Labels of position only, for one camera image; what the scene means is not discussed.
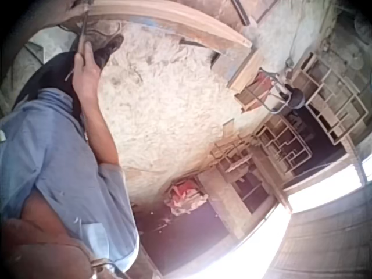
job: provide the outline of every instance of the dirt floor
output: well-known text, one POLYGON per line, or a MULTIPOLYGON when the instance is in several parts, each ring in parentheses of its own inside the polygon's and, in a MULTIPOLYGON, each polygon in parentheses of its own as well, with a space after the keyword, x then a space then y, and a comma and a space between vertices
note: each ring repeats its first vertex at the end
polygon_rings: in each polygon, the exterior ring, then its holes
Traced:
MULTIPOLYGON (((244 30, 263 51, 266 70, 296 63, 319 36, 328 1, 279 0, 258 25, 244 30)), ((264 108, 242 114, 235 92, 210 70, 213 52, 180 45, 162 30, 123 23, 123 46, 102 73, 99 101, 119 150, 130 198, 139 205, 158 201, 168 183, 196 167, 235 119, 235 131, 252 131, 267 115, 264 108)), ((57 27, 33 40, 45 60, 66 51, 74 34, 57 27)), ((20 54, 13 77, 3 84, 2 103, 11 104, 35 67, 20 54)))

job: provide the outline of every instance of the man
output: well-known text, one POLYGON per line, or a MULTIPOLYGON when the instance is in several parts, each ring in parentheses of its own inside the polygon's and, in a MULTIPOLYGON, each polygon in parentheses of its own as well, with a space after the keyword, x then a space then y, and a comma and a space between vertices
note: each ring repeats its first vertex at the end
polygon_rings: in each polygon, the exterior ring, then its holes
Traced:
POLYGON ((126 271, 137 256, 119 157, 98 103, 101 70, 123 40, 54 57, 0 120, 2 257, 16 278, 90 278, 94 260, 126 271))

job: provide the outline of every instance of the curved wood piece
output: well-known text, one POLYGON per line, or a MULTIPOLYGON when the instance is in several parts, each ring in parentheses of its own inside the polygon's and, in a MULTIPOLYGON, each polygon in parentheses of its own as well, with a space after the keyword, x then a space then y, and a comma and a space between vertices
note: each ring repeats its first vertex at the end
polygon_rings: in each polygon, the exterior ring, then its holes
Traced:
POLYGON ((167 0, 95 0, 90 19, 127 20, 161 28, 229 56, 245 53, 252 45, 213 17, 167 0))

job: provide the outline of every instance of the blue shirt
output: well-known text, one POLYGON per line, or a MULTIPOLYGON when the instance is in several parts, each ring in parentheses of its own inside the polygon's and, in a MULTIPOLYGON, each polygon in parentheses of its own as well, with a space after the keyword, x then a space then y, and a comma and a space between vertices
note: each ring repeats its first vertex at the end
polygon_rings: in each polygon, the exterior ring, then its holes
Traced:
POLYGON ((139 236, 123 173, 97 164, 71 113, 71 97, 46 88, 0 120, 6 137, 0 143, 2 219, 19 218, 36 188, 71 237, 126 271, 137 257, 139 236))

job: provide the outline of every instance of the dark trousers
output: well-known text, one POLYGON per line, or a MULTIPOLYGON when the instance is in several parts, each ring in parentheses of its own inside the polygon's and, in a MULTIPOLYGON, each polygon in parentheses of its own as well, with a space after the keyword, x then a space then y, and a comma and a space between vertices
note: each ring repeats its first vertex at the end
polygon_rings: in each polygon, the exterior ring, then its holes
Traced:
MULTIPOLYGON (((80 123, 81 122, 81 105, 72 86, 73 74, 65 81, 67 75, 74 67, 75 52, 64 52, 56 55, 46 64, 41 66, 26 82, 25 86, 18 95, 15 106, 27 97, 28 101, 37 99, 38 92, 43 88, 57 88, 64 93, 71 96, 73 100, 73 116, 80 123)), ((94 52, 94 59, 101 70, 106 66, 110 54, 101 48, 94 52)))

